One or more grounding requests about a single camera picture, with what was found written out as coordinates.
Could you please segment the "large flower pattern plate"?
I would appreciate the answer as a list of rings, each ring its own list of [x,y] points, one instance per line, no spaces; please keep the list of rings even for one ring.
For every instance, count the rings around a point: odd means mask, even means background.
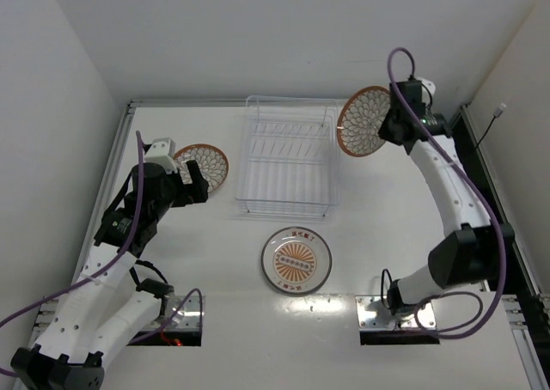
[[[389,91],[369,86],[357,91],[343,106],[336,137],[340,149],[352,157],[365,157],[378,151],[386,141],[378,131],[390,107]]]

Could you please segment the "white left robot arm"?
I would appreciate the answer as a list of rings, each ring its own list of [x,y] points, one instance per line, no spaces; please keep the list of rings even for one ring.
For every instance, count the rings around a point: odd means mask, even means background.
[[[208,183],[195,160],[190,183],[177,168],[140,162],[105,210],[79,278],[65,292],[49,326],[30,348],[19,348],[11,368],[28,389],[98,389],[107,366],[128,344],[169,326],[183,301],[171,284],[145,278],[108,320],[102,318],[126,274],[133,270],[157,224],[172,207],[204,203]]]

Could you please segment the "sunburst pattern plate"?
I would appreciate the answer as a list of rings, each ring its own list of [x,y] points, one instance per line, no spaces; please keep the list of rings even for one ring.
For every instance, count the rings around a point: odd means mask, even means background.
[[[333,255],[326,241],[314,230],[287,227],[274,233],[260,254],[266,282],[288,296],[315,293],[329,279]]]

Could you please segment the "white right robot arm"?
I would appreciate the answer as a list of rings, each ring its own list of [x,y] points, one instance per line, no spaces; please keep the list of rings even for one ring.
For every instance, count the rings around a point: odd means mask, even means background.
[[[466,183],[447,121],[427,108],[434,91],[422,78],[398,82],[378,131],[383,140],[403,147],[424,176],[444,235],[426,265],[391,282],[386,304],[392,314],[409,312],[453,287],[499,278],[515,236],[509,224],[492,226],[480,197]]]

